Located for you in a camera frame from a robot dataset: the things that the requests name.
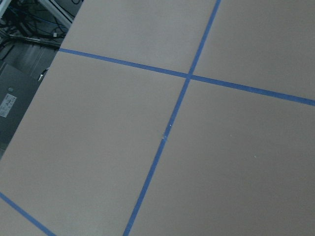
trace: blue tape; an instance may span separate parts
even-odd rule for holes
[[[209,34],[210,29],[211,29],[212,23],[213,23],[213,21],[215,19],[215,16],[217,14],[217,11],[218,11],[220,3],[221,3],[221,0],[217,0],[215,6],[213,7],[212,13],[210,15],[210,19],[209,19],[208,24],[206,26],[205,32],[203,33],[203,36],[201,38],[201,41],[200,41],[199,47],[197,49],[196,55],[195,55],[195,57],[194,57],[194,59],[192,61],[192,64],[191,64],[191,67],[190,67],[190,70],[189,70],[189,74],[191,74],[191,75],[193,74],[193,72],[194,72],[194,70],[196,68],[197,62],[198,62],[199,57],[201,55],[203,46],[205,45],[206,39],[208,37],[208,34]]]
[[[203,46],[205,44],[206,38],[207,38],[207,36],[209,34],[209,31],[210,31],[211,25],[213,23],[214,17],[215,17],[215,15],[217,13],[220,1],[221,0],[217,0],[215,6],[213,8],[213,11],[211,13],[210,19],[208,21],[208,24],[206,26],[204,34],[203,34],[203,36],[201,38],[198,50],[197,50],[197,52],[195,54],[195,57],[194,57],[194,59],[192,61],[191,67],[189,69],[189,73],[186,74],[186,79],[185,79],[184,85],[182,87],[182,90],[181,90],[180,95],[179,95],[179,97],[177,99],[177,102],[175,104],[175,107],[174,107],[174,110],[172,112],[172,115],[171,115],[171,117],[169,119],[169,122],[167,124],[167,127],[165,129],[164,136],[163,136],[163,138],[162,138],[162,140],[161,140],[161,142],[160,142],[160,144],[158,146],[157,153],[156,153],[156,155],[154,157],[154,160],[153,160],[153,163],[152,163],[152,165],[150,167],[150,170],[149,170],[149,173],[147,175],[147,178],[146,178],[146,180],[145,180],[145,182],[143,184],[143,187],[141,189],[141,192],[140,192],[140,195],[139,195],[138,200],[136,202],[136,205],[133,208],[133,211],[131,213],[130,219],[129,219],[128,223],[127,223],[127,226],[125,228],[123,236],[129,236],[130,230],[131,230],[131,228],[132,228],[132,226],[134,224],[134,221],[135,221],[135,219],[137,217],[139,209],[140,209],[140,207],[142,205],[143,199],[144,199],[144,197],[145,197],[145,195],[147,193],[147,190],[149,188],[150,182],[151,182],[152,177],[154,175],[154,172],[155,172],[155,170],[157,168],[158,161],[159,161],[159,159],[160,159],[160,157],[162,155],[163,149],[164,149],[166,141],[168,139],[168,135],[171,132],[171,129],[172,129],[172,126],[173,126],[173,124],[175,122],[177,113],[179,111],[179,108],[180,108],[180,106],[182,104],[182,101],[183,101],[184,96],[186,94],[186,91],[188,89],[188,85],[189,85],[190,79],[191,79],[192,74],[193,74],[193,72],[194,72],[194,70],[196,68],[197,63],[198,63],[198,60],[199,60],[200,54],[202,52]]]
[[[13,201],[11,201],[7,196],[5,196],[1,192],[0,192],[0,198],[2,198],[6,203],[8,203],[12,208],[14,208],[17,212],[19,212],[22,216],[24,216],[32,224],[34,224],[36,227],[38,227],[40,230],[42,230],[46,235],[56,236],[56,234],[54,234],[49,229],[47,229],[45,226],[43,226],[41,223],[39,223],[34,217],[32,217],[30,214],[28,214],[26,211],[24,211],[18,205],[16,205]]]
[[[285,93],[274,92],[274,91],[269,91],[269,90],[265,90],[261,88],[254,88],[254,87],[249,87],[245,85],[234,84],[234,83],[230,83],[226,81],[215,80],[215,79],[210,79],[210,78],[196,76],[196,75],[193,75],[191,79],[201,81],[201,82],[206,82],[213,85],[219,85],[219,86],[243,90],[247,92],[258,93],[258,94],[269,96],[269,97],[276,97],[276,98],[280,98],[280,99],[284,99],[284,100],[288,100],[292,102],[299,102],[306,105],[315,106],[315,100],[311,100],[311,99],[307,99],[303,97],[297,97],[297,96],[293,96],[293,95],[289,95]]]
[[[95,55],[95,54],[79,52],[76,50],[59,48],[59,52],[75,54],[75,55],[88,57],[88,58],[94,58],[94,59],[98,59],[98,60],[104,60],[104,61],[113,62],[113,63],[117,63],[117,64],[121,64],[121,65],[128,65],[128,66],[132,66],[132,67],[136,67],[136,68],[140,68],[140,69],[155,71],[155,72],[159,72],[159,73],[163,73],[163,74],[167,74],[167,75],[174,75],[174,76],[178,76],[178,77],[182,77],[182,78],[186,78],[186,76],[187,76],[186,73],[182,73],[182,72],[178,72],[178,71],[167,70],[167,69],[162,69],[162,68],[158,68],[158,67],[154,67],[154,66],[138,64],[138,63],[134,63],[134,62],[126,61],[126,60],[119,60],[119,59],[115,59],[115,58],[103,57],[103,56],[99,56],[99,55]]]

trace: cable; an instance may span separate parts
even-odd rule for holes
[[[39,46],[42,46],[42,47],[52,48],[54,50],[58,50],[60,48],[60,45],[51,44],[51,43],[48,43],[48,42],[38,42],[38,41],[34,41],[34,40],[30,39],[30,38],[14,37],[14,38],[11,38],[9,40],[21,41],[23,43],[29,43],[29,44],[36,44],[36,45],[39,45]]]
[[[51,35],[45,35],[45,34],[41,34],[41,33],[37,33],[35,31],[33,31],[30,26],[26,23],[26,22],[22,22],[22,24],[25,26],[25,28],[31,32],[34,36],[40,37],[40,38],[48,38],[48,39],[55,39],[55,38],[64,38],[64,36],[57,36],[57,37],[53,37]]]
[[[74,0],[71,0],[71,2],[75,5],[78,5],[80,3],[81,0],[78,0],[77,2],[75,2]]]
[[[56,24],[58,25],[58,28],[60,29],[60,31],[61,31],[62,33],[64,33],[64,34],[66,34],[66,32],[64,32],[63,29],[61,29],[61,25],[58,23],[57,18],[56,18],[56,17],[54,17],[54,18],[55,18]]]
[[[2,43],[0,43],[0,51],[5,47],[5,45],[6,45],[8,42],[11,42],[11,41],[12,41],[12,39],[9,38],[9,39],[3,41]]]
[[[22,13],[24,13],[24,14],[27,14],[27,15],[29,15],[29,16],[32,16],[32,17],[34,17],[35,19],[38,19],[38,20],[40,20],[40,21],[44,21],[44,22],[47,22],[47,23],[49,23],[49,24],[53,24],[53,25],[58,25],[58,24],[56,24],[56,23],[54,23],[54,22],[51,22],[51,21],[47,21],[47,20],[45,20],[45,19],[43,19],[43,18],[40,18],[40,17],[38,17],[38,16],[34,16],[33,14],[30,14],[29,12],[25,12],[25,11],[23,11],[23,10],[21,10],[21,9],[18,9],[18,8],[15,8],[15,7],[11,7],[11,6],[9,6],[9,8],[10,9],[14,9],[14,10],[17,10],[17,11],[20,11],[20,12],[22,12]]]
[[[31,23],[28,23],[28,25],[34,27],[35,31],[39,30],[39,31],[42,31],[42,32],[47,33],[47,34],[51,34],[50,32],[44,31],[44,30],[42,30],[42,29],[38,29],[37,27],[35,27],[35,26],[32,25]]]

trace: metal frame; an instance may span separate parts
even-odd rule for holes
[[[2,2],[0,3],[0,18],[2,18],[3,14],[5,13],[10,3],[11,0],[2,0]]]
[[[53,14],[68,29],[72,25],[73,19],[54,0],[38,0],[51,14]]]

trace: white label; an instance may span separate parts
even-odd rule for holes
[[[16,97],[7,93],[4,100],[2,101],[0,105],[0,116],[1,117],[7,117],[9,114],[11,108],[13,107],[13,104],[16,100]]]

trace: metal panel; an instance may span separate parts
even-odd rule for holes
[[[16,97],[6,117],[0,116],[0,142],[8,144],[40,83],[0,61],[0,103],[7,94]]]
[[[14,42],[14,45],[5,62],[34,79],[50,66],[57,53],[54,49],[29,43]],[[3,57],[6,52],[7,50],[3,49],[0,56]]]

